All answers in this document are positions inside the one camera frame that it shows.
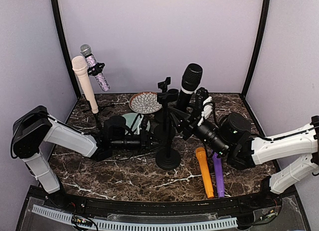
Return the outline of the orange microphone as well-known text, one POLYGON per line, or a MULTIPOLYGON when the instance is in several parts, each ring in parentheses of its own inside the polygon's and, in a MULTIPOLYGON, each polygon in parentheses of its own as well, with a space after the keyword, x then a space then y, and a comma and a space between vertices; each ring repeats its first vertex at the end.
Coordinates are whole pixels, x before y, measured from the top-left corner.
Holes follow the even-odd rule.
POLYGON ((199 147, 196 149, 195 155, 200 166, 200 171, 201 171, 202 180, 203 180, 207 198, 212 199, 214 198, 214 190, 213 190, 213 185, 212 185, 209 167, 207 163, 206 151, 203 147, 199 147))

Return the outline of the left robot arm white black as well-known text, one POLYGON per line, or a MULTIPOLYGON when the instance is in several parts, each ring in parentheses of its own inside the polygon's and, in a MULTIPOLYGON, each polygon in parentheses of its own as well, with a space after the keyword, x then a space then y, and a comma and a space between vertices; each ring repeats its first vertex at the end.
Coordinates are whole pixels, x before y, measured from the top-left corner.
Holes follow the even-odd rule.
POLYGON ((70 197, 62 192, 63 185, 43 154, 44 143, 60 146, 94 161, 112 156, 115 150, 156 150, 167 144, 148 127, 149 118, 138 114, 132 124, 114 115, 106 119, 96 134, 81 132, 50 115, 40 105, 17 119, 12 126, 10 152, 13 159, 21 159, 41 184, 51 201, 60 209, 70 205, 70 197))

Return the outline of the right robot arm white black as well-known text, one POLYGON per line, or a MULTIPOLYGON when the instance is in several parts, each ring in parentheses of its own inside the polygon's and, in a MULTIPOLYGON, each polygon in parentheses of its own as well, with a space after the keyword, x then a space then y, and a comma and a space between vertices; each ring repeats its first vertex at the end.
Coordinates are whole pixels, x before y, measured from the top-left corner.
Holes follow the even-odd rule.
POLYGON ((195 136, 217 156, 226 157, 227 163, 237 170, 254 168, 271 160, 298 155, 283 170, 263 180, 262 191, 254 203, 265 208, 291 185, 319 170, 319 118, 294 131, 273 137, 251 133, 251 123, 237 112, 221 119, 220 127, 208 120, 208 113, 194 110, 191 114, 169 108, 170 119, 176 130, 187 140, 195 136))

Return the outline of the black stand of purple microphone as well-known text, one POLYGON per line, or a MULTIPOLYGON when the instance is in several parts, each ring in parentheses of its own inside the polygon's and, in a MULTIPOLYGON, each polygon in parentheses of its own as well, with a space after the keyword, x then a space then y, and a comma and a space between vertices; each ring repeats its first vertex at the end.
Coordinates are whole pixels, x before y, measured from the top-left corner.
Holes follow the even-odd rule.
POLYGON ((163 114, 164 114, 164 111, 163 111, 163 109, 161 109, 160 111, 156 112, 155 115, 154 115, 154 119, 157 122, 157 125, 154 128, 154 135, 158 139, 165 139, 167 137, 168 130, 170 128, 169 137, 172 139, 172 138, 175 137, 175 134, 176 134, 175 128, 170 123, 170 119, 169 119, 169 117, 167 115, 165 115, 166 124, 164 126, 164 124, 163 124, 163 114))

